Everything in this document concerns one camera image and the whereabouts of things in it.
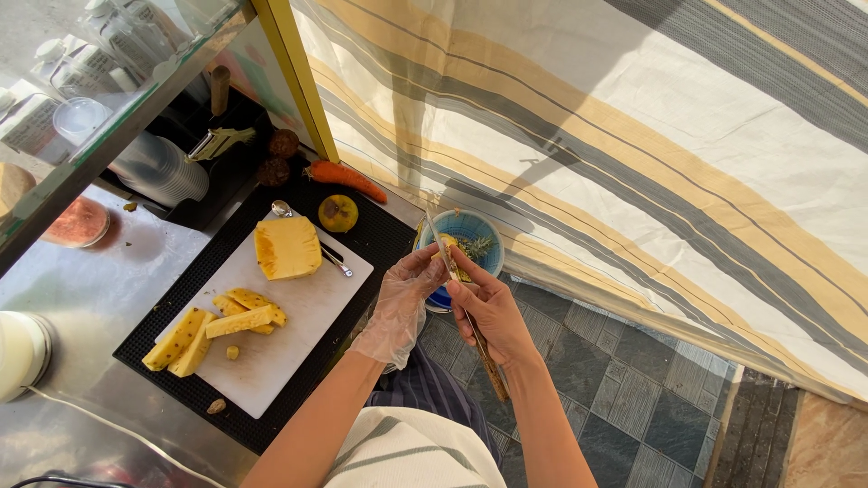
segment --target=cable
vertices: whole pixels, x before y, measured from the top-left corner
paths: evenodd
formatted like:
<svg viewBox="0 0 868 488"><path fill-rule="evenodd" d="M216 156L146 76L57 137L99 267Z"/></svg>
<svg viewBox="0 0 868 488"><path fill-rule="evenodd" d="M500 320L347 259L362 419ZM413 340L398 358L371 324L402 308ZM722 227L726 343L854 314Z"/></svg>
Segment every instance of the cable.
<svg viewBox="0 0 868 488"><path fill-rule="evenodd" d="M137 433L135 433L135 432L129 430L128 428L126 428L126 427L122 427L122 426L117 425L117 424L115 424L115 423L113 423L113 422L110 422L110 421L108 421L108 420L106 420L106 419L100 417L99 415L97 415L97 414L95 414L95 413L92 413L92 412L90 412L90 411L88 411L88 410L85 410L84 408L81 408L80 406L78 406L78 405L76 405L76 404L74 404L74 403L69 403L69 402L66 401L66 400L61 400L61 399L56 399L56 398L54 398L54 397L50 397L49 395L47 395L47 394L41 392L41 391L40 391L39 389L37 389L35 386L28 386L28 388L29 388L33 393L36 393L37 395L43 397L44 399L49 399L49 400L51 400L51 401L55 401L55 402L57 402L57 403L62 403L62 404L64 404L64 405L66 405L66 406L71 406L71 407L75 408L77 411L79 411L79 412L81 412L81 413L84 413L84 414L87 415L88 417L91 417L92 419L97 420L97 421L99 421L99 422L101 422L101 423L103 423L103 424L105 424L105 425L108 425L109 427L111 427L111 428L113 428L113 429L115 429L115 430L117 430L117 431L121 431L121 432L123 432L123 433L129 435L130 437L133 437L133 438L137 439L139 442L141 442L142 444L144 444L144 445L146 445L147 447L149 447L152 451L156 452L157 454L159 454L160 456L162 456L164 459L166 459L168 462L170 462L170 463L172 463L173 465L177 466L178 469L184 471L185 473L187 473L187 474L189 474L189 475L192 475L192 476L195 476L195 477L197 477L198 479L201 479L202 481L206 481L206 482L210 483L211 485L216 486L217 488L226 488L226 486L223 486L223 485L221 485L220 483L217 483L216 481L214 481L213 479L211 479L211 478L205 476L204 474L199 474L198 472L195 472L195 471L191 470L190 468L186 467L185 465L181 464L181 463L180 463L179 461L177 461L175 458L169 456L167 452L165 452L165 451L163 451L162 449L160 449L156 444L154 444L153 442L151 442L151 441L145 439L145 438L142 437L141 435L139 435L139 434L137 434ZM11 487L11 488L17 488L18 486L23 486L23 485L18 484L18 485L15 485L15 486ZM105 485L105 484L103 484L103 485L99 485L99 486L96 486L96 485L95 485L95 488L116 488L116 487L118 487L118 486L120 486L121 488L129 488L129 485Z"/></svg>
<svg viewBox="0 0 868 488"><path fill-rule="evenodd" d="M25 479L24 481L12 485L10 488L21 488L22 486L33 485L43 481L53 483L63 483L64 485L84 486L85 488L135 488L135 486L127 485L126 483L104 483L102 481L88 481L87 479L70 478L68 476L43 475L35 478Z"/></svg>

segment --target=stainless steel counter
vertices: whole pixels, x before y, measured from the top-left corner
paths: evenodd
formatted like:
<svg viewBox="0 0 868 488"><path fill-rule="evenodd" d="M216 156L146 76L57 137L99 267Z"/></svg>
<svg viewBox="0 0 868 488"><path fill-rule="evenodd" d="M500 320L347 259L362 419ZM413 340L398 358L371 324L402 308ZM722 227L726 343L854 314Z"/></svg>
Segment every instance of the stainless steel counter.
<svg viewBox="0 0 868 488"><path fill-rule="evenodd" d="M39 388L138 432L187 467L237 486L257 456L111 353L240 205L250 183L206 232L166 223L99 188L112 226L94 248L38 241L0 280L0 310L51 323L53 357ZM386 207L415 227L422 212L397 195ZM0 487L51 469L141 487L210 486L128 435L68 406L25 394L0 405Z"/></svg>

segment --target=wooden handle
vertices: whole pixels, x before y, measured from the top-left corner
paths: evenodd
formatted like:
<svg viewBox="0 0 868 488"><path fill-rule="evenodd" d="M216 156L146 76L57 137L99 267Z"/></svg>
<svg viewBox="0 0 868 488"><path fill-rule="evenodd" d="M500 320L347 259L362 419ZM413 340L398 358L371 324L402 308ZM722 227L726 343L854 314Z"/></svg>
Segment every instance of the wooden handle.
<svg viewBox="0 0 868 488"><path fill-rule="evenodd" d="M222 64L211 72L211 113L223 115L229 105L229 68Z"/></svg>
<svg viewBox="0 0 868 488"><path fill-rule="evenodd" d="M494 386L494 392L497 393L497 399L501 402L506 402L506 400L510 399L510 389L503 382L500 370L497 369L497 363L489 356L488 340L485 339L482 331L477 327L476 319L473 319L469 313L467 314L467 320L470 322L470 326L473 327L473 332L477 338L477 352L483 362L483 366L485 366L485 372L489 374L491 385Z"/></svg>

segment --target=striped trousers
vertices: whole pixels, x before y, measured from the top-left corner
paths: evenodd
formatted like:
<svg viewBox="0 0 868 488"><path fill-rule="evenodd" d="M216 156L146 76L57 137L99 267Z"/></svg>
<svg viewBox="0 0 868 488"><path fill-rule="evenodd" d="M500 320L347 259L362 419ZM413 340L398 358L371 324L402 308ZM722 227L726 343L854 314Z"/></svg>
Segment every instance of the striped trousers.
<svg viewBox="0 0 868 488"><path fill-rule="evenodd" d="M406 406L435 413L465 425L483 441L497 467L502 458L485 422L483 409L451 373L425 354L421 344L410 351L407 367L380 377L365 406Z"/></svg>

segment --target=yellow metal pole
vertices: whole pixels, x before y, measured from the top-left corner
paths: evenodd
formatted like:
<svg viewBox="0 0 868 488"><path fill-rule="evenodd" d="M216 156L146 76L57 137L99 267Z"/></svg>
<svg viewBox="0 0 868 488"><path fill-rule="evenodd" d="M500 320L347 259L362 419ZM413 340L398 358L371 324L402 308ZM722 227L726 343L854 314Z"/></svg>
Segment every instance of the yellow metal pole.
<svg viewBox="0 0 868 488"><path fill-rule="evenodd" d="M262 29L277 57L280 71L299 106L301 119L313 139L314 149L321 159L339 162L338 148L325 119L326 111L319 99L289 0L251 0L251 3L260 16Z"/></svg>

